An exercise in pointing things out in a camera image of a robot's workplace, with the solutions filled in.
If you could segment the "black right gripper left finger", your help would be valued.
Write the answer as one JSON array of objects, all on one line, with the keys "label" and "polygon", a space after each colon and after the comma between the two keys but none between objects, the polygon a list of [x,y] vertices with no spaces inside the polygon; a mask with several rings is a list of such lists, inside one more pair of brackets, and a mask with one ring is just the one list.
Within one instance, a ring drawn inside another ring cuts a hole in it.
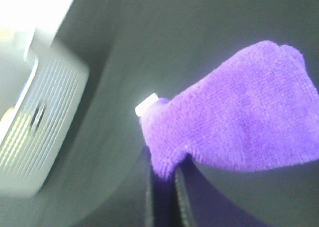
[{"label": "black right gripper left finger", "polygon": [[154,182],[153,170],[151,165],[151,155],[147,147],[142,149],[142,157],[146,161],[146,190],[145,190],[145,214],[144,226],[155,227],[156,216],[154,207]]}]

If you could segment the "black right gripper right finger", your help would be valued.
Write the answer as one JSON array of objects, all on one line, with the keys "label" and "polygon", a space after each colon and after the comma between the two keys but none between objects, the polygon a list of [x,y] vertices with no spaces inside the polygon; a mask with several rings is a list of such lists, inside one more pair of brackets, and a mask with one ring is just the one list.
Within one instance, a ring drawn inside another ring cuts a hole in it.
[{"label": "black right gripper right finger", "polygon": [[189,155],[175,171],[182,222],[186,227],[266,227],[218,191]]}]

